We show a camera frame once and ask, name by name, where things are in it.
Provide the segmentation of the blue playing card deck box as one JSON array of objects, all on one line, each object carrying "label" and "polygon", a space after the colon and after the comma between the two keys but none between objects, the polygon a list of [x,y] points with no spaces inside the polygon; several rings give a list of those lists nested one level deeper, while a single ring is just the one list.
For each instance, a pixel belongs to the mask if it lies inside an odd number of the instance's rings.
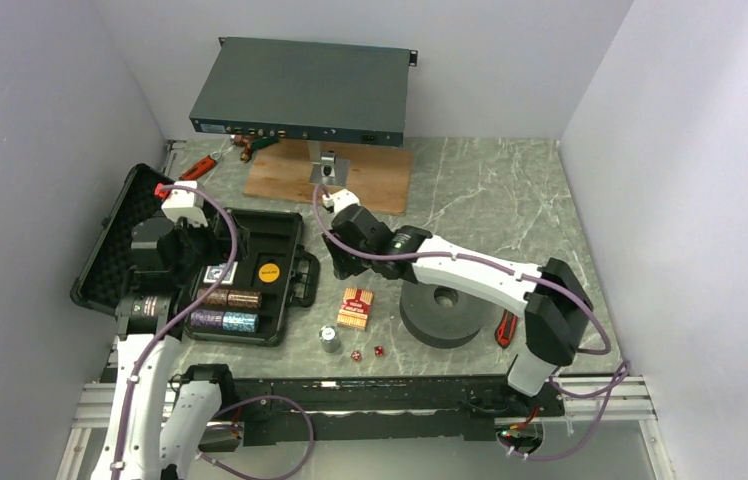
[{"label": "blue playing card deck box", "polygon": [[219,282],[221,285],[232,285],[234,283],[237,266],[237,262],[234,262],[228,270],[225,270],[225,264],[207,266],[204,270],[202,283],[210,285]]}]

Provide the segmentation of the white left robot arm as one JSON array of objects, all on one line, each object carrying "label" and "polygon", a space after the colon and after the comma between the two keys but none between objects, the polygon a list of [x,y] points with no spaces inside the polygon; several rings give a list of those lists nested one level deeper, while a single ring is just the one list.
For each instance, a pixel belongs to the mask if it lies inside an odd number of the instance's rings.
[{"label": "white left robot arm", "polygon": [[190,299],[191,285],[208,267],[220,266],[227,275],[239,242],[227,211],[207,226],[157,214],[134,227],[134,264],[115,309],[115,393],[92,478],[182,479],[210,419],[235,411],[238,394],[229,368],[198,364],[187,369],[171,416],[163,417],[182,323],[204,299]]}]

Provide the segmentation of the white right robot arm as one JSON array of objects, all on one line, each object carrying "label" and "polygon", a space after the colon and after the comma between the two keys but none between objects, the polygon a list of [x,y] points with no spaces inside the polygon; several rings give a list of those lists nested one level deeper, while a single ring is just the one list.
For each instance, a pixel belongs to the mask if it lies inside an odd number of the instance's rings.
[{"label": "white right robot arm", "polygon": [[338,278],[371,270],[389,280],[446,287],[520,317],[525,345],[507,370],[501,401],[524,415],[561,368],[587,353],[585,329],[597,321],[571,267],[557,258],[543,265],[481,254],[414,226],[391,229],[357,202],[332,203],[326,222],[315,216]]}]

